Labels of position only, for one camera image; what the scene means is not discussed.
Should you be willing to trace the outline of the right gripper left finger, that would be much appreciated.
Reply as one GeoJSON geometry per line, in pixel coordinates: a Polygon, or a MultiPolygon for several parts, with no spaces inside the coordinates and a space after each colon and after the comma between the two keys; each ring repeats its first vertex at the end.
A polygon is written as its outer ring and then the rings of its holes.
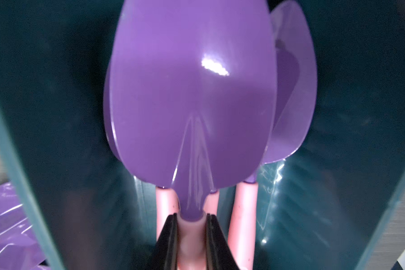
{"type": "Polygon", "coordinates": [[[147,262],[148,270],[176,270],[178,250],[177,214],[169,215],[147,262]]]}

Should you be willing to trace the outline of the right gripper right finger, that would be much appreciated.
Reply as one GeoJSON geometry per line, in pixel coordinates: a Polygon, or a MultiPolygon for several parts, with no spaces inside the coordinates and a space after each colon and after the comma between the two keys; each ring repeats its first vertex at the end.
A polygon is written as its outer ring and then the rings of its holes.
{"type": "Polygon", "coordinates": [[[207,214],[207,270],[239,270],[219,225],[217,216],[207,214]]]}

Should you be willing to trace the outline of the purple scoop pink handle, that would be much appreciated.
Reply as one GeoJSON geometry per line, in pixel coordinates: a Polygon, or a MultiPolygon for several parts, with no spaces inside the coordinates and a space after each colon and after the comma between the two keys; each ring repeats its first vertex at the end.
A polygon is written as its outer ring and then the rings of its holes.
{"type": "Polygon", "coordinates": [[[49,270],[15,188],[0,185],[0,270],[49,270]]]}

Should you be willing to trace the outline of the purple pointed shovel pink handle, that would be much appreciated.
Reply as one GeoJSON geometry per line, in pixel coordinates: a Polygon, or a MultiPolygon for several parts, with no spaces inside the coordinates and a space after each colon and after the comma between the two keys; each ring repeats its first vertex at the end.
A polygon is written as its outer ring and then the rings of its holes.
{"type": "MultiPolygon", "coordinates": [[[[295,153],[308,133],[317,97],[317,63],[305,14],[297,1],[283,1],[270,13],[277,52],[277,103],[262,164],[295,153]]],[[[258,184],[253,173],[237,184],[228,246],[240,270],[253,268],[258,184]]]]}

